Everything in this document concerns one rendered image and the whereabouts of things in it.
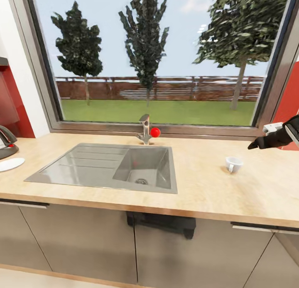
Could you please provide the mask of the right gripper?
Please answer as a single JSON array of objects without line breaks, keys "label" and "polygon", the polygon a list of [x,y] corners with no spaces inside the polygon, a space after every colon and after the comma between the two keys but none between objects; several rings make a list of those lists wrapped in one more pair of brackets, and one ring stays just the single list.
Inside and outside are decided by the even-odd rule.
[{"label": "right gripper", "polygon": [[248,150],[250,149],[270,149],[270,148],[278,148],[280,146],[287,146],[289,143],[283,143],[276,137],[276,132],[270,133],[268,136],[265,137],[258,137],[255,139],[254,142],[248,146]]}]

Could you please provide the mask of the coffee cup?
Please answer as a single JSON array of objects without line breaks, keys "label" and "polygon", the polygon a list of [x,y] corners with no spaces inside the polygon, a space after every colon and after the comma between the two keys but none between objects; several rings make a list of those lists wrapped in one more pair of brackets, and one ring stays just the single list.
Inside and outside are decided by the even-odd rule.
[{"label": "coffee cup", "polygon": [[241,169],[244,162],[237,157],[228,156],[225,158],[225,166],[229,172],[237,172]]}]

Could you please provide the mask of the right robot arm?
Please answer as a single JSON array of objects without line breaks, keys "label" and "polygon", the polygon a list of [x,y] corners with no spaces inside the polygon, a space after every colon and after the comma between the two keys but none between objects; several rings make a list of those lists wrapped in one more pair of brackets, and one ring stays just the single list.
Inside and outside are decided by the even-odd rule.
[{"label": "right robot arm", "polygon": [[299,147],[299,115],[293,116],[287,122],[264,125],[265,137],[258,137],[248,146],[250,149],[270,149],[287,146],[295,142]]}]

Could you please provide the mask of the saucer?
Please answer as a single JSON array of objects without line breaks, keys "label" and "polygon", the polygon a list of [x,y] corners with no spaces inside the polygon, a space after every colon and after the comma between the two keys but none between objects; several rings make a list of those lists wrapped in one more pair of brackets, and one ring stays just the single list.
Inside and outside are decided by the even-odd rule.
[{"label": "saucer", "polygon": [[23,158],[14,158],[14,159],[9,159],[7,161],[2,161],[0,162],[0,171],[5,171],[11,168],[14,168],[16,166],[21,165],[25,159]]}]

